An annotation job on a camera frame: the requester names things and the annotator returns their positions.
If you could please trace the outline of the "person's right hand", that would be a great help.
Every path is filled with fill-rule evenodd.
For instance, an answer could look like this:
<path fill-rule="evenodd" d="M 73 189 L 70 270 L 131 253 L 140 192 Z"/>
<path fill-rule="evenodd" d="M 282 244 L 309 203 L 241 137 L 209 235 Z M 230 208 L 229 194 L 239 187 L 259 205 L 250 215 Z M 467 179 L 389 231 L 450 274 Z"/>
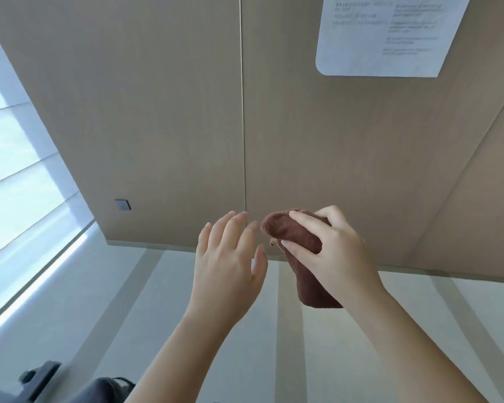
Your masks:
<path fill-rule="evenodd" d="M 336 230 L 327 219 L 292 210 L 289 216 L 320 238 L 320 271 L 311 271 L 320 284 L 349 312 L 387 295 L 362 237 L 348 223 Z"/>

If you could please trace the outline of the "person's left hand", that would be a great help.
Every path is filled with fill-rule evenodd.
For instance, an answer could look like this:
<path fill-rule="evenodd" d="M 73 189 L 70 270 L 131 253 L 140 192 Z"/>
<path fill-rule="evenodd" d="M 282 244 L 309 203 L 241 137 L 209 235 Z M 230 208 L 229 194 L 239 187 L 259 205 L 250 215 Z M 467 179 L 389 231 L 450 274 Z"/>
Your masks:
<path fill-rule="evenodd" d="M 251 268 L 259 246 L 257 234 L 260 225 L 256 221 L 248 223 L 247 219 L 241 236 L 243 254 L 222 258 L 223 217 L 212 223 L 208 251 L 199 260 L 196 250 L 193 287 L 187 310 L 208 314 L 235 314 L 240 317 L 240 321 L 263 287 L 254 286 L 251 282 Z"/>

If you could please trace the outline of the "brown sock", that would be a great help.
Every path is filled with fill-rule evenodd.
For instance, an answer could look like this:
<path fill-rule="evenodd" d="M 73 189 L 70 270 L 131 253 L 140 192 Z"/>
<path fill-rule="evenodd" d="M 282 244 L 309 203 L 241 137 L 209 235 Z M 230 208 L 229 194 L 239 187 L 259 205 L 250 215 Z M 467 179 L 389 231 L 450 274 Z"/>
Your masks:
<path fill-rule="evenodd" d="M 263 220 L 261 229 L 270 237 L 270 244 L 276 244 L 285 254 L 296 276 L 299 300 L 305 306 L 316 309 L 342 309 L 342 304 L 329 294 L 314 274 L 283 246 L 282 241 L 287 240 L 314 254 L 320 253 L 323 247 L 320 238 L 293 220 L 289 213 L 287 210 L 269 214 Z"/>

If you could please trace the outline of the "person's right forearm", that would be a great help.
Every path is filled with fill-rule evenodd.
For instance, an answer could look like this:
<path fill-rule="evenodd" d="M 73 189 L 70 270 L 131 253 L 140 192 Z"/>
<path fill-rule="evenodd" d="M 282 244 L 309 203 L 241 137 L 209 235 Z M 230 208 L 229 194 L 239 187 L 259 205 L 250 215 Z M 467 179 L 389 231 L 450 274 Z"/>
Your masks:
<path fill-rule="evenodd" d="M 489 403 L 382 285 L 351 285 L 339 298 L 375 348 L 402 402 Z"/>

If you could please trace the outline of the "person's left forearm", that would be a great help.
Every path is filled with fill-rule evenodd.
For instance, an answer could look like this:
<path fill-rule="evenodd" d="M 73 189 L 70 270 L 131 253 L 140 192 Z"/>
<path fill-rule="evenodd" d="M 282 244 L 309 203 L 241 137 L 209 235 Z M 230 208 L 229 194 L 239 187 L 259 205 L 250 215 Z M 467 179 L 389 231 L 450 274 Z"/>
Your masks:
<path fill-rule="evenodd" d="M 125 403 L 196 403 L 235 314 L 188 309 Z"/>

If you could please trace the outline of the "dark grey garment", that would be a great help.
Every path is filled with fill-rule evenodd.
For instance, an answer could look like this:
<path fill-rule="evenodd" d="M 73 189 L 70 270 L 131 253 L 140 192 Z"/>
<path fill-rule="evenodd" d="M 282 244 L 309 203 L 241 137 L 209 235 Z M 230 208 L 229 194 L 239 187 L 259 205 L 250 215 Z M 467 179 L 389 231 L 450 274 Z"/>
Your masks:
<path fill-rule="evenodd" d="M 135 386 L 124 377 L 99 377 L 67 403 L 125 403 Z"/>

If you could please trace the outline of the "white window blind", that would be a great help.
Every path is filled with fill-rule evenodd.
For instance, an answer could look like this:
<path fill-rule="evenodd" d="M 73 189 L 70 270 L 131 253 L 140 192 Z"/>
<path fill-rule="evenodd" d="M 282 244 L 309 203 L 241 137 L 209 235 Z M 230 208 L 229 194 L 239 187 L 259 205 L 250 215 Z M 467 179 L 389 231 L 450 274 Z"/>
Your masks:
<path fill-rule="evenodd" d="M 0 324 L 93 221 L 0 44 Z"/>

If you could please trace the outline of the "white printed paper sheet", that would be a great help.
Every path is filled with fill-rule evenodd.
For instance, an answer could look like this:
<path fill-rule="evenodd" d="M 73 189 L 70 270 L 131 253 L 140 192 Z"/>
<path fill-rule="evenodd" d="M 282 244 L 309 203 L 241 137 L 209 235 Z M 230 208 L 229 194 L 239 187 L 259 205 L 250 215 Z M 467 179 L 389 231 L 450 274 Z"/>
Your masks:
<path fill-rule="evenodd" d="M 437 78 L 470 0 L 323 0 L 324 76 Z"/>

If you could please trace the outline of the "black device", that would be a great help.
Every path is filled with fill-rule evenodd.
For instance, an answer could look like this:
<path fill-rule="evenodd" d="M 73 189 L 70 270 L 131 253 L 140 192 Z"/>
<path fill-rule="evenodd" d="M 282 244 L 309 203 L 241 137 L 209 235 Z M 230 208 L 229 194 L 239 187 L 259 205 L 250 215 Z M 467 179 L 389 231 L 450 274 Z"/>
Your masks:
<path fill-rule="evenodd" d="M 54 377 L 62 363 L 48 360 L 42 366 L 24 371 L 19 377 L 22 391 L 15 403 L 34 403 Z"/>

